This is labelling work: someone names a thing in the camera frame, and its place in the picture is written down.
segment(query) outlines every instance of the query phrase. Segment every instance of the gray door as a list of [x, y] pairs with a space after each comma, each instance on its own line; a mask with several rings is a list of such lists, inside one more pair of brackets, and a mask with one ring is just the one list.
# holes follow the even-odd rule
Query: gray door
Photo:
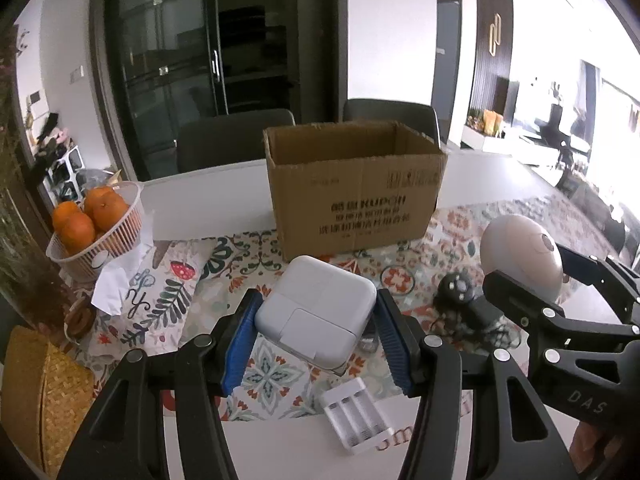
[[433, 75], [431, 106], [438, 117], [440, 140], [449, 139], [453, 101], [458, 82], [462, 0], [438, 0], [436, 64]]

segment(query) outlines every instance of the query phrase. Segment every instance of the chair backrest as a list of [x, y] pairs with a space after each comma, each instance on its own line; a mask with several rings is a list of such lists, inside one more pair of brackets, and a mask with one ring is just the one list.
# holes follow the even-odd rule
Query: chair backrest
[[398, 121], [430, 137], [436, 146], [440, 147], [436, 112], [428, 105], [382, 99], [347, 99], [344, 103], [342, 120], [357, 119]]
[[262, 131], [294, 124], [293, 114], [284, 108], [220, 115], [187, 124], [178, 133], [178, 171], [264, 158]]

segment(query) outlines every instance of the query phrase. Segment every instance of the dark slatted wall panel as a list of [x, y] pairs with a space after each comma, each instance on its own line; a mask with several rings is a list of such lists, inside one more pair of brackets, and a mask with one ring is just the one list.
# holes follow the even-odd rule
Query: dark slatted wall panel
[[[490, 53], [489, 34], [495, 15], [502, 19], [500, 45], [495, 56]], [[476, 66], [469, 108], [494, 110], [504, 115], [509, 88], [511, 50], [513, 47], [513, 0], [478, 0]]]

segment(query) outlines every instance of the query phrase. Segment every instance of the beige round object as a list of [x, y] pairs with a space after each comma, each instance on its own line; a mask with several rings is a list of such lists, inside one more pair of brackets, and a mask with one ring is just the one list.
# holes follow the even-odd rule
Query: beige round object
[[562, 287], [562, 260], [545, 228], [522, 215], [490, 222], [480, 241], [482, 270], [501, 270], [553, 303]]

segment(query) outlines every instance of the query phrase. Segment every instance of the door handle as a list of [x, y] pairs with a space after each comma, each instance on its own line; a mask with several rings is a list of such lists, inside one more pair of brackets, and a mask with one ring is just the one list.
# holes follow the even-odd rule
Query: door handle
[[220, 62], [219, 62], [219, 57], [218, 57], [218, 51], [214, 50], [211, 53], [211, 68], [213, 70], [213, 75], [216, 77], [216, 83], [220, 82]]

